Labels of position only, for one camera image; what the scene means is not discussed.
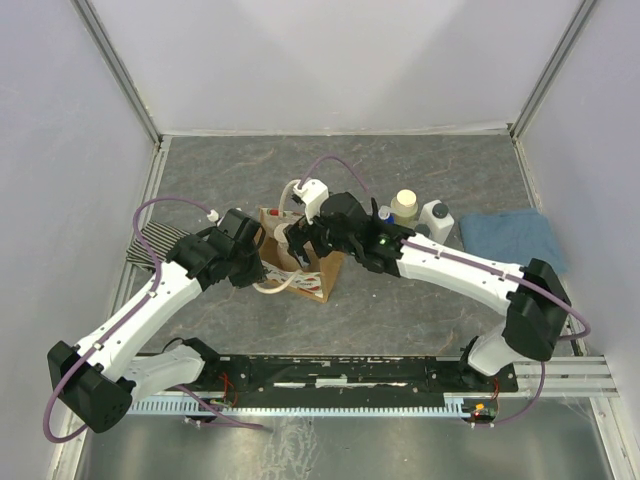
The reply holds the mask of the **blue orange spray bottle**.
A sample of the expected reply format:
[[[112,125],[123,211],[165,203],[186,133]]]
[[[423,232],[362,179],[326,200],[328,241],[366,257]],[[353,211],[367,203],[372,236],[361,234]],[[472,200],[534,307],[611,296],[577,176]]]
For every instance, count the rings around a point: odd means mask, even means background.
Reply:
[[[380,206],[378,209],[378,218],[386,224],[394,223],[394,216],[391,208],[389,206]]]

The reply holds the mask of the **watermelon print canvas bag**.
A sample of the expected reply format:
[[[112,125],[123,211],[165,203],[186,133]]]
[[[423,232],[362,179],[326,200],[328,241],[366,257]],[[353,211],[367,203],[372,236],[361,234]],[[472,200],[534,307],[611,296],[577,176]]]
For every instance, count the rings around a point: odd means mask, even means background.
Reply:
[[[294,179],[286,184],[277,208],[261,207],[259,210],[259,220],[266,232],[265,240],[260,247],[260,258],[265,268],[266,279],[260,283],[254,283],[253,287],[265,295],[290,291],[317,302],[326,303],[338,280],[345,255],[333,252],[320,258],[313,251],[311,243],[307,242],[304,249],[309,263],[290,272],[281,268],[276,251],[275,227],[280,223],[287,223],[288,226],[291,226],[304,218],[302,213],[285,209],[285,203],[294,193],[293,187],[298,183],[299,179]]]

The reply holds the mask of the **black white striped cloth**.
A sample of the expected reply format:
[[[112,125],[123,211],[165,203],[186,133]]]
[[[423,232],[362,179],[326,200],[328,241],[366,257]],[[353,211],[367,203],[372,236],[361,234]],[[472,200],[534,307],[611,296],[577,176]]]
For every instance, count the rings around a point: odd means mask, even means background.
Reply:
[[[160,262],[166,260],[166,255],[174,245],[188,232],[164,223],[150,221],[142,230],[141,235]],[[148,249],[135,237],[126,252],[126,261],[134,267],[155,271],[155,264]]]

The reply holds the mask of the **white square bottle dark cap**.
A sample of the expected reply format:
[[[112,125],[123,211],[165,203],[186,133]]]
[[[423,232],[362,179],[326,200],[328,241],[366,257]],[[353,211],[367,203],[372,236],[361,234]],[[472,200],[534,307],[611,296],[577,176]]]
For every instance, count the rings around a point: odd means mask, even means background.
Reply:
[[[431,230],[428,237],[436,243],[444,244],[453,229],[455,220],[445,203],[433,200],[422,207],[417,224],[428,225]]]

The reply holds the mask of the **pink beige bottle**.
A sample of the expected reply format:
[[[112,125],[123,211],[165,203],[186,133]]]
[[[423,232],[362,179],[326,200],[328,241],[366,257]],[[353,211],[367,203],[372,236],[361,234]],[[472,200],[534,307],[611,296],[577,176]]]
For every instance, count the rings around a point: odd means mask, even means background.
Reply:
[[[277,243],[276,251],[278,259],[280,261],[281,268],[286,271],[293,272],[300,268],[298,261],[289,254],[289,243],[285,236],[285,229],[288,227],[287,223],[280,223],[274,229],[274,240]]]

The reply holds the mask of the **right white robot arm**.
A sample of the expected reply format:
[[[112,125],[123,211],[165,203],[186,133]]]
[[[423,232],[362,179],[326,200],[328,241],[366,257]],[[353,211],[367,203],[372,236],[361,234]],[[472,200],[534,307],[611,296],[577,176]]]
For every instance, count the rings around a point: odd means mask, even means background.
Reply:
[[[379,209],[365,211],[350,193],[326,186],[296,187],[301,219],[288,226],[289,254],[299,265],[340,252],[366,270],[419,280],[474,299],[503,315],[494,330],[471,341],[457,367],[459,382],[478,391],[503,367],[520,359],[546,362],[553,356],[569,314],[569,298],[552,266],[533,258],[521,266],[463,253],[407,227],[389,224]]]

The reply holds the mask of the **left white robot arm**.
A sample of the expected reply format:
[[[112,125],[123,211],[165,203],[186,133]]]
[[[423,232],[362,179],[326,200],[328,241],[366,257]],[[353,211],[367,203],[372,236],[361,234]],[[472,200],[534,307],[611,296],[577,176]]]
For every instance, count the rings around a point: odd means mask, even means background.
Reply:
[[[95,433],[116,425],[133,403],[181,385],[215,387],[220,355],[197,338],[139,358],[141,347],[184,305],[229,280],[243,288],[263,279],[256,221],[211,228],[207,237],[180,239],[150,282],[101,327],[73,345],[57,342],[47,354],[53,401],[61,401]]]

